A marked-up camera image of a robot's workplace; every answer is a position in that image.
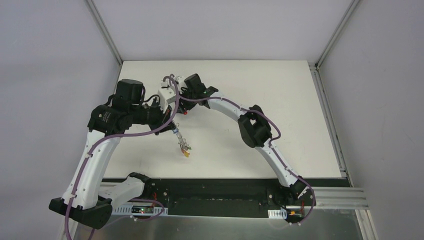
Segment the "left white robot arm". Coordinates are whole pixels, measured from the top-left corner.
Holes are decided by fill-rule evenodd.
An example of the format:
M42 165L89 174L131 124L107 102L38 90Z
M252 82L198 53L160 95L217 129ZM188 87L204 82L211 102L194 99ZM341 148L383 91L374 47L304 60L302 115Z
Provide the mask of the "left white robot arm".
M107 166L122 138L130 137L133 125L149 126L150 134L173 130L173 118L181 100L179 82L173 75L164 77L160 89L147 103L146 88L140 81L122 79L105 104L90 116L86 143L75 174L61 197L53 198L48 208L65 218L95 230L103 228L113 211L137 198L147 202L153 189L146 175L132 172L123 182L101 190Z

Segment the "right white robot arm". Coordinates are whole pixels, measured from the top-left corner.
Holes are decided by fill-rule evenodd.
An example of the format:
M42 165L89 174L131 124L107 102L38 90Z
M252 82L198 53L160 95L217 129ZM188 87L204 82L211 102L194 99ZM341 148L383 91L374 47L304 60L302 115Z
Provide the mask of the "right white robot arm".
M296 205L306 196L311 186L285 160L275 141L281 131L258 105L243 107L222 94L217 88L206 87L198 74L187 77L177 85L179 108L185 112L196 105L218 111L237 122L242 141L257 150L270 165L279 183L285 187L284 200Z

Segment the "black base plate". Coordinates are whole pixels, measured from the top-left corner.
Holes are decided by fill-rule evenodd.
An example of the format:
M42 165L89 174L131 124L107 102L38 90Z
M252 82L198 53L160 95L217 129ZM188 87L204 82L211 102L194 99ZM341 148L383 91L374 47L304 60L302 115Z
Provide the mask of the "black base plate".
M171 216L266 218L269 210L314 205L309 189L297 197L276 178L154 178L139 199L156 200Z

